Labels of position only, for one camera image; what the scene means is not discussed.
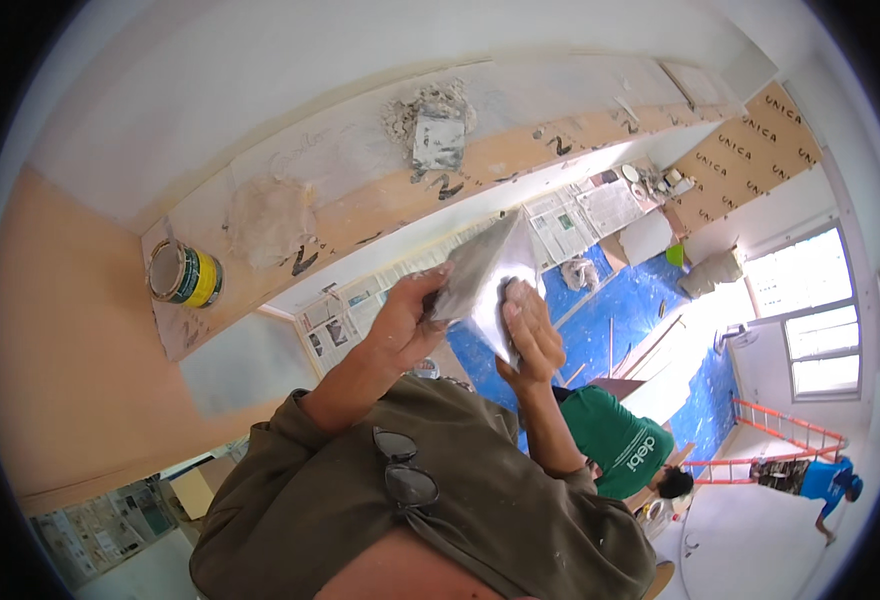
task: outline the person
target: person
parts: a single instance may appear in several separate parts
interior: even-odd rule
[[[597,496],[554,401],[566,357],[547,306],[512,281],[501,307],[522,360],[497,359],[527,417],[403,375],[443,339],[424,296],[452,270],[401,279],[314,390],[255,424],[190,558],[220,598],[640,598],[655,553],[623,502]]]
[[[766,461],[750,465],[750,479],[760,486],[812,500],[826,500],[813,526],[826,536],[827,546],[837,541],[837,534],[827,529],[823,520],[838,507],[841,498],[856,502],[864,491],[864,480],[854,473],[854,463],[846,456],[839,461],[810,460]]]
[[[577,449],[592,468],[598,495],[624,500],[646,486],[660,498],[679,498],[694,488],[693,475],[666,464],[674,436],[655,421],[638,418],[600,386],[552,390]]]

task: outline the floor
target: floor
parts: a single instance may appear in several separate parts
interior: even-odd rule
[[[568,289],[557,268],[543,274],[550,320],[564,338],[566,366],[560,369],[560,378],[571,378],[583,365],[568,383],[567,387],[570,388],[605,376],[611,363],[616,368],[660,323],[663,316],[670,315],[674,308],[689,302],[676,284],[684,271],[668,263],[663,254],[637,267],[624,267],[615,275],[598,246],[591,247],[585,257],[596,265],[601,281],[606,279],[595,294],[586,289],[578,292]],[[716,299],[706,301],[706,298],[701,298],[688,307],[690,310],[699,308],[694,312],[702,315],[702,331],[700,335],[690,337],[690,347],[685,348],[686,362],[691,365],[688,370],[691,374],[689,397],[669,421],[678,447],[682,448],[687,442],[696,444],[691,457],[694,460],[712,458],[733,430],[733,404],[730,400],[740,395],[729,355],[726,352],[717,354],[713,350],[716,325],[711,317],[716,312],[717,304]],[[614,338],[612,361],[611,319]],[[479,394],[511,410],[517,409],[513,391],[497,375],[493,354],[479,338],[458,324],[447,331],[446,340],[456,361],[462,365],[463,372]],[[703,357],[699,366],[691,362],[692,356]]]

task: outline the white plaster residue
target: white plaster residue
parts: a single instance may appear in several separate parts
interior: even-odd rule
[[[314,239],[313,186],[257,176],[236,189],[227,218],[230,251],[254,269],[279,263]]]
[[[466,107],[465,130],[470,134],[477,128],[477,111],[467,102],[467,93],[462,78],[431,83],[413,92],[411,98],[387,102],[380,110],[380,119],[386,138],[405,149],[407,156],[413,152],[413,141],[417,129],[417,114],[423,104],[432,104],[436,110],[457,114]]]

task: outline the bucket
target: bucket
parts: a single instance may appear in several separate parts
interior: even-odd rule
[[[158,302],[206,308],[220,295],[223,267],[198,249],[163,240],[150,253],[146,282]]]

